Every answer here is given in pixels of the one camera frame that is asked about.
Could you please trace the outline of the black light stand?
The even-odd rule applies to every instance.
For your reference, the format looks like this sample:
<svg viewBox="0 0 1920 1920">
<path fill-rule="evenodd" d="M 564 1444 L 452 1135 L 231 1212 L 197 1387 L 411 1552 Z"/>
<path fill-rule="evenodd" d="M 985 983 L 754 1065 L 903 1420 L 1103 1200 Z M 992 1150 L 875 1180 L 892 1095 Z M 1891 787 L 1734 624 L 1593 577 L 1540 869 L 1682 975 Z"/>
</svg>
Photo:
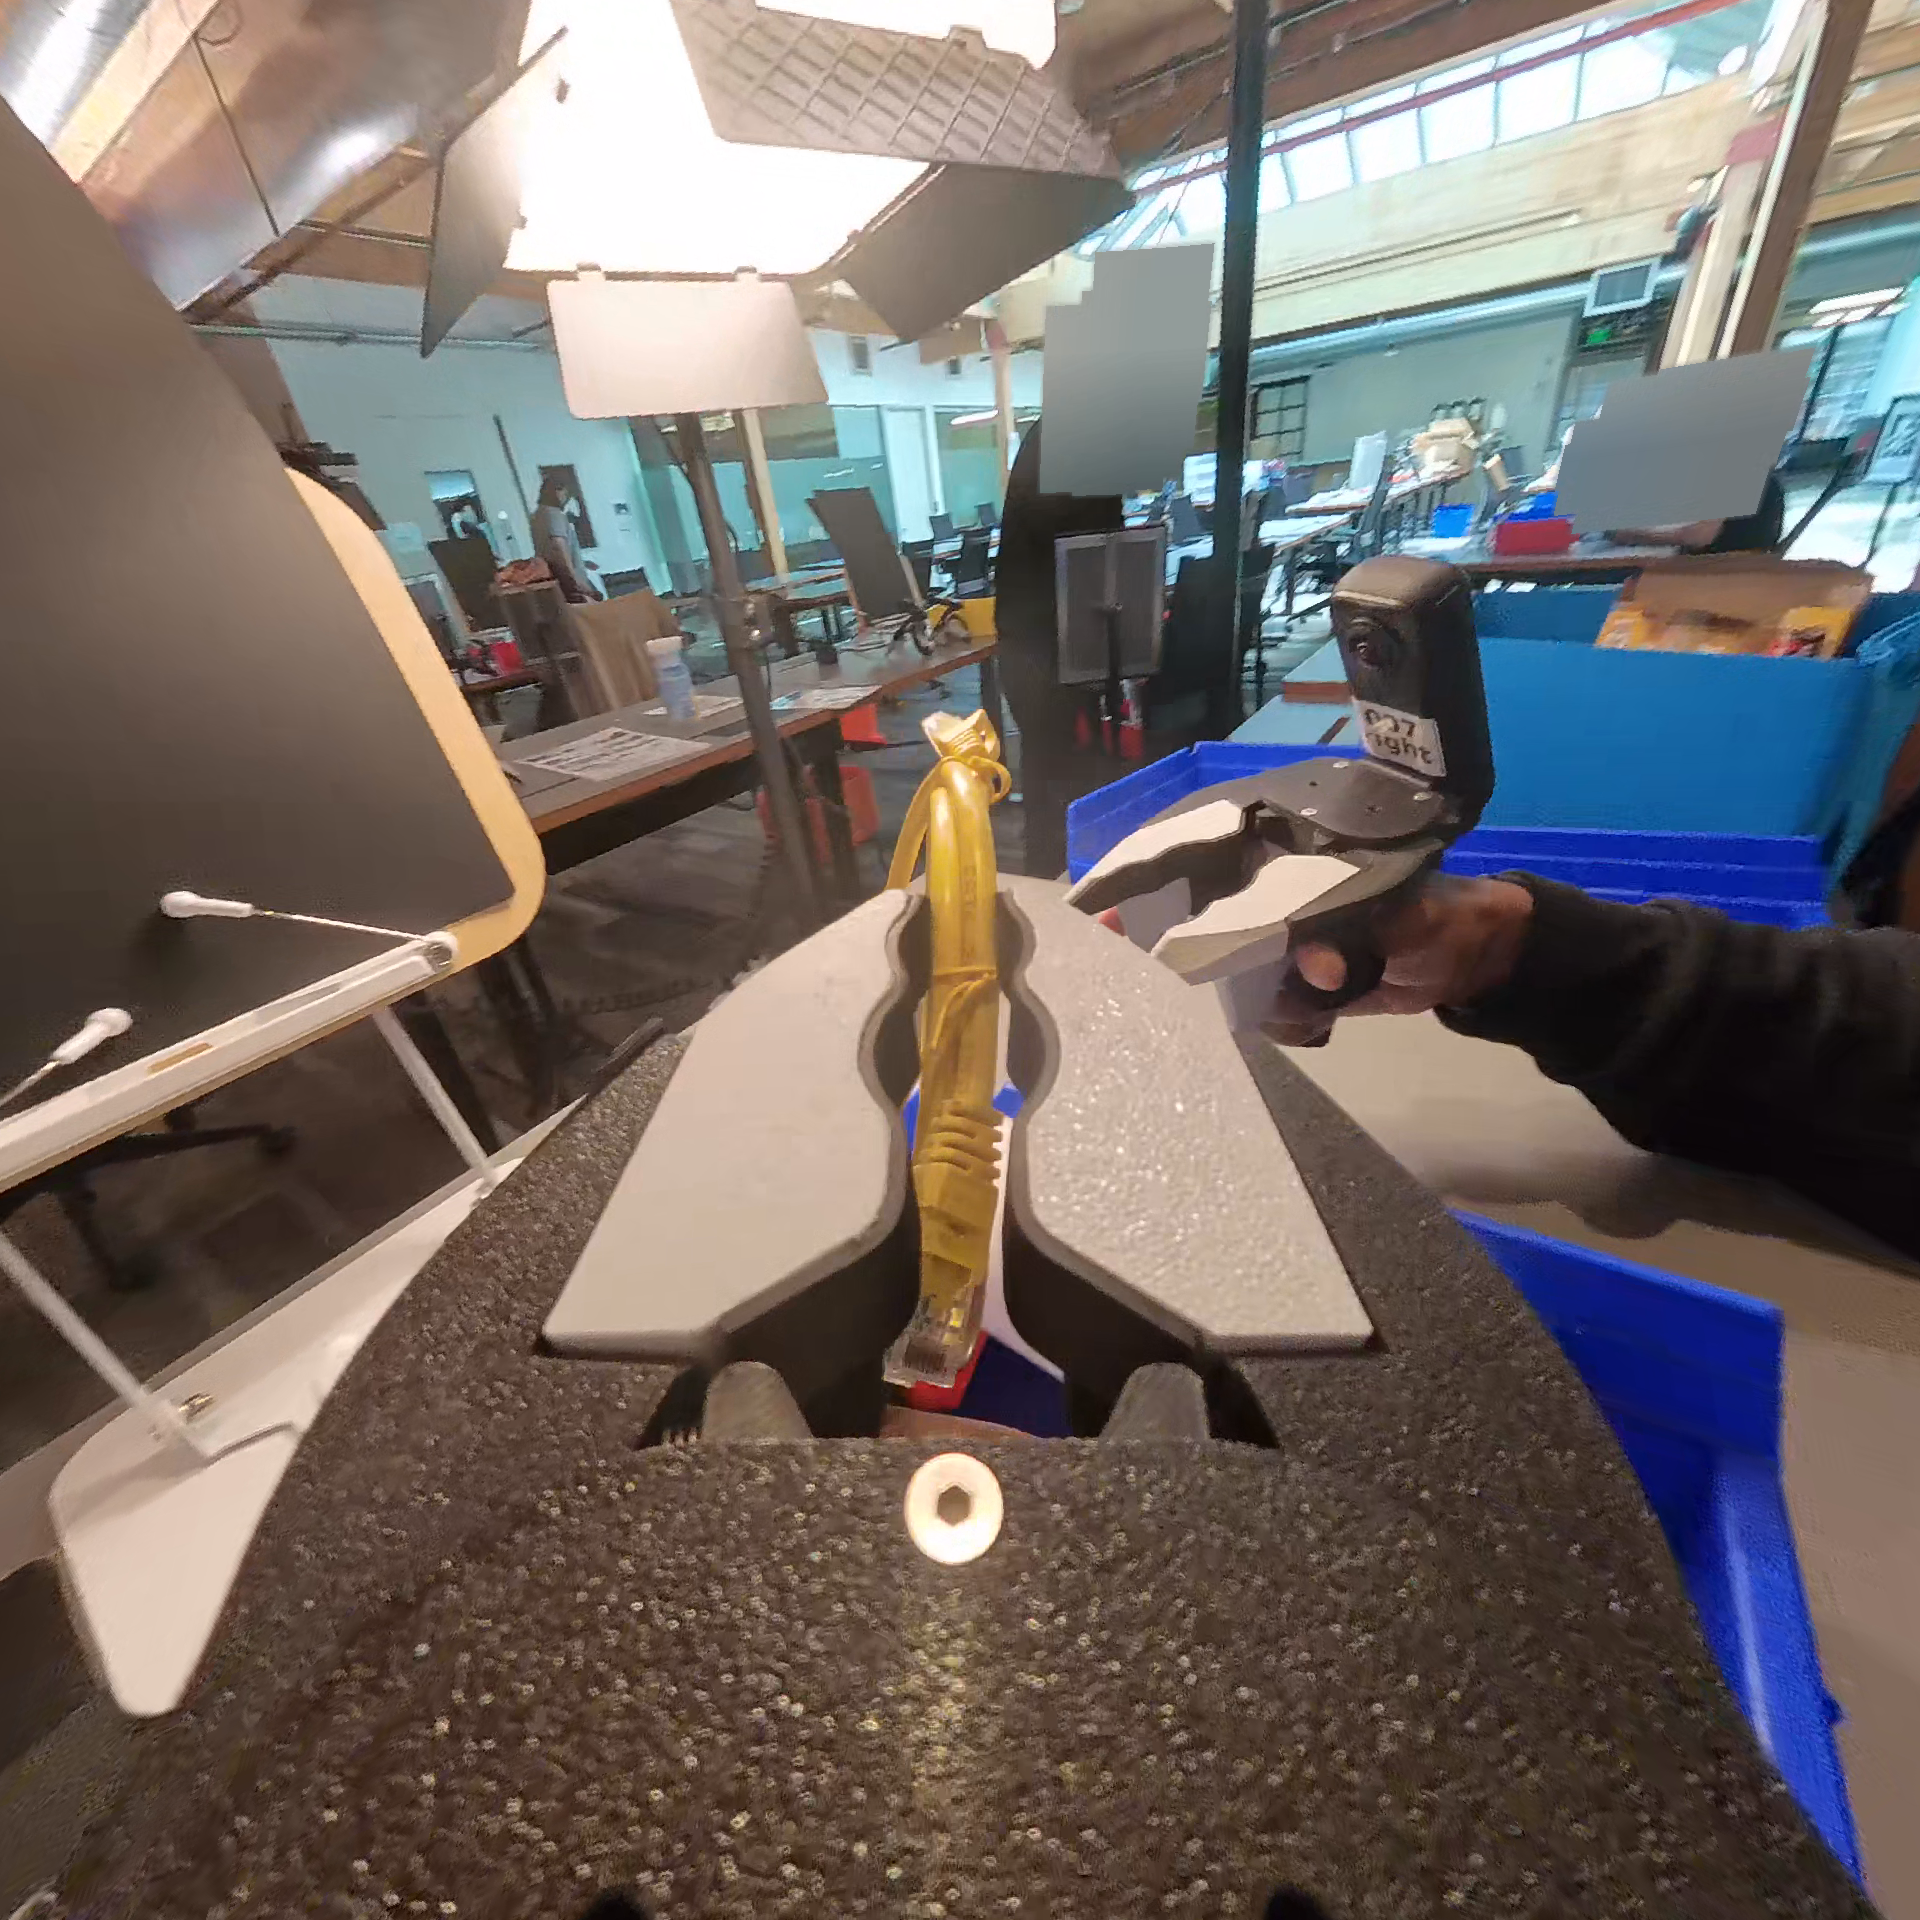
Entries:
<svg viewBox="0 0 1920 1920">
<path fill-rule="evenodd" d="M 746 599 L 737 574 L 737 557 L 722 513 L 713 468 L 707 455 L 703 418 L 699 411 L 673 415 L 677 459 L 691 487 L 692 501 L 707 545 L 707 569 L 722 645 L 737 687 L 754 749 L 754 767 L 761 793 L 767 799 L 773 826 L 777 851 L 792 881 L 797 924 L 812 932 L 826 924 L 828 913 L 821 883 L 812 861 L 809 817 L 802 809 L 794 765 L 784 750 L 778 720 L 771 710 L 761 650 L 746 621 Z"/>
</svg>

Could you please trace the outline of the person's right hand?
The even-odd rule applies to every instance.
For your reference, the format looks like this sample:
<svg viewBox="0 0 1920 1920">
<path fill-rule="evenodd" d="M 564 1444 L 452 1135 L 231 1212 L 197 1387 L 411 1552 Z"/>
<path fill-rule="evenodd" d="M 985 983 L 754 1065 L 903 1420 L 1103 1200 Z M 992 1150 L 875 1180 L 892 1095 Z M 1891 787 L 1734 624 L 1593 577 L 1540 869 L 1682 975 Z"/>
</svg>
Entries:
<svg viewBox="0 0 1920 1920">
<path fill-rule="evenodd" d="M 1282 1047 L 1317 1047 L 1339 1018 L 1466 1006 L 1508 979 L 1532 913 L 1532 893 L 1512 880 L 1434 873 L 1376 920 L 1367 953 L 1378 954 L 1378 977 L 1364 994 L 1345 993 L 1349 967 L 1339 947 L 1300 946 L 1260 1033 Z"/>
</svg>

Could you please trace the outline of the printed paper sheet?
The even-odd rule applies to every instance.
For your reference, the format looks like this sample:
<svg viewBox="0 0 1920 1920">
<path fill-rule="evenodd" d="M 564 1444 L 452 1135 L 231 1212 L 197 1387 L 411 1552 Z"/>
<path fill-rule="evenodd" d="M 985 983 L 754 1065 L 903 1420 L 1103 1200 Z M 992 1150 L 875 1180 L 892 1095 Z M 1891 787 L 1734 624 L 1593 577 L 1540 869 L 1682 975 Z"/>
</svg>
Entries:
<svg viewBox="0 0 1920 1920">
<path fill-rule="evenodd" d="M 699 737 L 677 737 L 635 732 L 629 727 L 603 727 L 588 735 L 566 739 L 539 752 L 514 755 L 501 765 L 519 780 L 533 787 L 575 782 L 624 782 L 681 765 L 703 755 Z"/>
</svg>

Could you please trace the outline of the wooden work table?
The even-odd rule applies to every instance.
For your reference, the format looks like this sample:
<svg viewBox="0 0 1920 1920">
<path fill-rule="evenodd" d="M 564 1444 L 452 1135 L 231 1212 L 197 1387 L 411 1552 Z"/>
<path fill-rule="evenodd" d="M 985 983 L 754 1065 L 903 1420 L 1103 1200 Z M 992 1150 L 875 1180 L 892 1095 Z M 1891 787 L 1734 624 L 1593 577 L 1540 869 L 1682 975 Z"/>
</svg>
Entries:
<svg viewBox="0 0 1920 1920">
<path fill-rule="evenodd" d="M 763 690 L 781 739 L 781 772 L 799 779 L 802 798 L 838 802 L 842 720 L 963 667 L 977 668 L 980 694 L 994 714 L 994 638 L 986 635 L 943 640 L 926 653 L 844 650 L 836 664 L 773 663 Z M 658 704 L 633 704 L 497 747 L 548 875 L 761 788 L 754 734 L 736 683 L 699 688 L 695 707 L 695 718 L 679 723 Z"/>
</svg>

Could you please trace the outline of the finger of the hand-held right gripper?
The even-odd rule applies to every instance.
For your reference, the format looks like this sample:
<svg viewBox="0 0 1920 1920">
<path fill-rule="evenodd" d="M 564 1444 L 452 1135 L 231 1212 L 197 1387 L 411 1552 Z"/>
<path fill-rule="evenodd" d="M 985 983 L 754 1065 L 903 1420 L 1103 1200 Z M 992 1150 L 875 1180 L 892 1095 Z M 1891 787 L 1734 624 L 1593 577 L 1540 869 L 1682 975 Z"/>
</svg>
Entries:
<svg viewBox="0 0 1920 1920">
<path fill-rule="evenodd" d="M 1191 915 L 1244 883 L 1245 813 L 1245 802 L 1211 799 L 1134 827 L 1067 888 L 1067 904 L 1101 918 L 1167 886 L 1185 886 Z"/>
<path fill-rule="evenodd" d="M 1292 920 L 1358 875 L 1345 858 L 1274 858 L 1233 893 L 1172 924 L 1155 960 L 1185 983 L 1220 983 L 1284 958 Z"/>
</svg>

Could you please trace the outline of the black steel column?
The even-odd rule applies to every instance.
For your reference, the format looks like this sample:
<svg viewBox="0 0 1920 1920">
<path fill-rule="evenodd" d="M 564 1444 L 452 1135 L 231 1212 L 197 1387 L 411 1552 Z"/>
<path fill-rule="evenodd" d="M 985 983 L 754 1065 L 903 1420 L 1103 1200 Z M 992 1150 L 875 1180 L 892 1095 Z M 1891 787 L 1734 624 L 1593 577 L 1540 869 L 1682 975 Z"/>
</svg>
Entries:
<svg viewBox="0 0 1920 1920">
<path fill-rule="evenodd" d="M 1216 342 L 1211 585 L 1208 590 L 1205 735 L 1240 723 L 1237 613 L 1242 482 L 1253 354 L 1254 253 L 1270 3 L 1235 1 L 1227 162 L 1223 170 L 1220 300 Z"/>
</svg>

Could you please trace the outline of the blue storage bin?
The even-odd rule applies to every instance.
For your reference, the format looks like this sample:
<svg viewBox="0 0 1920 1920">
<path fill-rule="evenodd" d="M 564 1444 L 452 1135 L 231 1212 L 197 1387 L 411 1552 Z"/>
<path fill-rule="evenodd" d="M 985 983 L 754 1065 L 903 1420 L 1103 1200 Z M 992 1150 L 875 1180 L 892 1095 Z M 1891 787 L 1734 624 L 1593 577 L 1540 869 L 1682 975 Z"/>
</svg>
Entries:
<svg viewBox="0 0 1920 1920">
<path fill-rule="evenodd" d="M 1816 1654 L 1782 1462 L 1782 1309 L 1457 1212 L 1606 1418 L 1765 1757 L 1862 1884 L 1842 1709 Z"/>
<path fill-rule="evenodd" d="M 1346 757 L 1339 744 L 1204 739 L 1139 765 L 1073 802 L 1065 810 L 1065 877 L 1082 880 L 1127 832 L 1204 792 L 1284 765 Z"/>
<path fill-rule="evenodd" d="M 1689 900 L 1750 924 L 1832 924 L 1811 837 L 1482 826 L 1442 866 L 1460 877 L 1530 873 L 1606 900 Z"/>
</svg>

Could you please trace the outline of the person's right forearm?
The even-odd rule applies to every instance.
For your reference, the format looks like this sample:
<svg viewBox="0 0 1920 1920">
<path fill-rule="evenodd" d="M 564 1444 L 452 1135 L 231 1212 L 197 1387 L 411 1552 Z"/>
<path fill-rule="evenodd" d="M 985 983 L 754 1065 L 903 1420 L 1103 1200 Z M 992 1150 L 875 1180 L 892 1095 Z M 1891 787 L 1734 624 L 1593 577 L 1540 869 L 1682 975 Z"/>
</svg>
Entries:
<svg viewBox="0 0 1920 1920">
<path fill-rule="evenodd" d="M 1444 1022 L 1522 1048 L 1648 1152 L 1773 1181 L 1916 1256 L 1916 932 L 1510 883 L 1532 900 L 1516 956 Z"/>
</svg>

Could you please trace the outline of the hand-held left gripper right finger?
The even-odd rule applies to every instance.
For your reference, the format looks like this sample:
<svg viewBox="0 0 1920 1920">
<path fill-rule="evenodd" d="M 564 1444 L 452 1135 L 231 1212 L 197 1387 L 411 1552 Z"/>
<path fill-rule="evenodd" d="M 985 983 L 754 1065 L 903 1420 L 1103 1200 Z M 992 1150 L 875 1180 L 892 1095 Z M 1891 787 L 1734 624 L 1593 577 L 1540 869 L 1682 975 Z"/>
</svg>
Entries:
<svg viewBox="0 0 1920 1920">
<path fill-rule="evenodd" d="M 1058 883 L 1005 880 L 997 920 L 1021 1340 L 1062 1373 L 1364 1349 L 1373 1320 L 1211 994 Z"/>
</svg>

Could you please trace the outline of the cardboard box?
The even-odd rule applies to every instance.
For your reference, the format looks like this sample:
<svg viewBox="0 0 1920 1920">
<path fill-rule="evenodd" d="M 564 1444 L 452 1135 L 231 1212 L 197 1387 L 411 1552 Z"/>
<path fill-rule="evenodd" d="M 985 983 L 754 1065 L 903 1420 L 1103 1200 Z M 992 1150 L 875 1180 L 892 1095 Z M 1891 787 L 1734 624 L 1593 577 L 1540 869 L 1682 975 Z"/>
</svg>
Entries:
<svg viewBox="0 0 1920 1920">
<path fill-rule="evenodd" d="M 1837 562 L 1765 556 L 1651 562 L 1621 585 L 1596 645 L 1832 661 L 1873 590 L 1866 570 Z"/>
</svg>

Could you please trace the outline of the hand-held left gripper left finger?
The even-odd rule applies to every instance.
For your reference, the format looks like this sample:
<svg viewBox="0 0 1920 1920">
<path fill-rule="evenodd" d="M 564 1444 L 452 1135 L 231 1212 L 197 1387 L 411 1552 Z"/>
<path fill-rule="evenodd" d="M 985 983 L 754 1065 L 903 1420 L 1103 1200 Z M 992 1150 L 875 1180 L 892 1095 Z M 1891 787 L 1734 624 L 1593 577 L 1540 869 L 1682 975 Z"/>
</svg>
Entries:
<svg viewBox="0 0 1920 1920">
<path fill-rule="evenodd" d="M 923 895 L 885 890 L 705 1014 L 543 1342 L 876 1373 L 920 1292 L 903 1118 L 920 1002 Z"/>
</svg>

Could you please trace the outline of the black backdrop board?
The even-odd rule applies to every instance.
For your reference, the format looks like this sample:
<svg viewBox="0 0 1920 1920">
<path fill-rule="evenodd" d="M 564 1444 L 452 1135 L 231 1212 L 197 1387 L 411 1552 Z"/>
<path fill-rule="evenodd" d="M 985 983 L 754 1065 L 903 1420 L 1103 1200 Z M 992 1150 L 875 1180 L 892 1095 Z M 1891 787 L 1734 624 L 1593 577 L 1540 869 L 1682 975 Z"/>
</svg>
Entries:
<svg viewBox="0 0 1920 1920">
<path fill-rule="evenodd" d="M 527 813 L 371 530 L 1 108 L 3 1186 L 487 960 Z"/>
</svg>

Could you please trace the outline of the studio light panel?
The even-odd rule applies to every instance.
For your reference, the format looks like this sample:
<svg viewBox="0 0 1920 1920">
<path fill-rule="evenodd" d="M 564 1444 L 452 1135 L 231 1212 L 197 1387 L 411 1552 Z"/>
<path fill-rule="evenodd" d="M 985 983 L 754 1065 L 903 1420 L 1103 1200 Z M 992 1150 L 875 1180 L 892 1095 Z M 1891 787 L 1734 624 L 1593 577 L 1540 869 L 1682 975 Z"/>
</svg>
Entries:
<svg viewBox="0 0 1920 1920">
<path fill-rule="evenodd" d="M 533 3 L 440 164 L 419 354 L 545 280 L 579 418 L 816 406 L 799 290 L 899 342 L 1131 207 L 1050 3 Z"/>
</svg>

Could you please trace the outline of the white board stand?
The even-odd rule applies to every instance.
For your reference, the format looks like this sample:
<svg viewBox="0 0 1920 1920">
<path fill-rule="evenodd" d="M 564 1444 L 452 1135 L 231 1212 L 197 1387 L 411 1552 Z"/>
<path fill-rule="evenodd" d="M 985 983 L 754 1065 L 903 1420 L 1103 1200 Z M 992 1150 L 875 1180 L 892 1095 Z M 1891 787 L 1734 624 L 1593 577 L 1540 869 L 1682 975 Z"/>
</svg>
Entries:
<svg viewBox="0 0 1920 1920">
<path fill-rule="evenodd" d="M 118 1413 L 44 1497 L 63 1602 L 114 1702 L 157 1718 L 183 1700 L 300 1442 L 352 1358 L 475 1202 L 516 1167 L 487 1150 L 397 1018 L 397 1002 L 470 962 L 448 927 L 400 929 L 175 888 L 172 921 L 273 921 L 354 934 L 371 954 L 132 1060 L 132 1014 L 104 1006 L 3 1092 L 3 1194 L 134 1143 L 134 1124 L 371 1018 L 465 1172 L 293 1286 L 175 1376 L 142 1378 L 12 1238 L 3 1279 L 101 1378 Z"/>
</svg>

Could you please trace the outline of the tan office chair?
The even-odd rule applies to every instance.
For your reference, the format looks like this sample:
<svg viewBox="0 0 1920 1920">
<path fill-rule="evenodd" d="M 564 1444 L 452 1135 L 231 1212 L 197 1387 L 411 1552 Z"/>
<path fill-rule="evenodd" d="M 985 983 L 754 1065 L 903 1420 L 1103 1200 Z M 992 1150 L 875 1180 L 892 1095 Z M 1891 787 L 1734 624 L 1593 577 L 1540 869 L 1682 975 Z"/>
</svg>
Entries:
<svg viewBox="0 0 1920 1920">
<path fill-rule="evenodd" d="M 564 632 L 576 659 L 570 680 L 576 718 L 657 702 L 669 643 L 683 648 L 673 610 L 651 587 L 566 603 Z"/>
</svg>

